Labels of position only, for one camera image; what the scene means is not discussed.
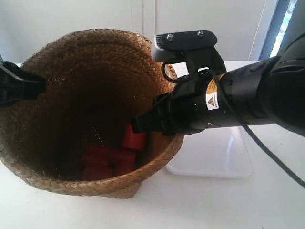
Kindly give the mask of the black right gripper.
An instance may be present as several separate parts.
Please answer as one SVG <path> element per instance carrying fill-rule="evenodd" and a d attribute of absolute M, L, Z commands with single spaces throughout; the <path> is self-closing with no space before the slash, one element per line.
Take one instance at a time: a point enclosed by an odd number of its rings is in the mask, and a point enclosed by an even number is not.
<path fill-rule="evenodd" d="M 178 83 L 171 92 L 154 97 L 149 110 L 132 118 L 134 133 L 191 135 L 228 126 L 229 112 L 210 73 Z"/>

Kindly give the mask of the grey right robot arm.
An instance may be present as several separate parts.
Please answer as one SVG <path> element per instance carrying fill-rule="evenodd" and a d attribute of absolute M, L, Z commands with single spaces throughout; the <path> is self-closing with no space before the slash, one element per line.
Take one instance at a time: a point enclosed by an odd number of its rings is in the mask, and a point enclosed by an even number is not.
<path fill-rule="evenodd" d="M 185 63 L 188 74 L 157 95 L 131 121 L 135 132 L 195 134 L 209 128 L 278 124 L 305 134 L 305 37 L 278 56 L 227 71 L 208 30 L 155 36 L 152 58 L 162 67 Z"/>

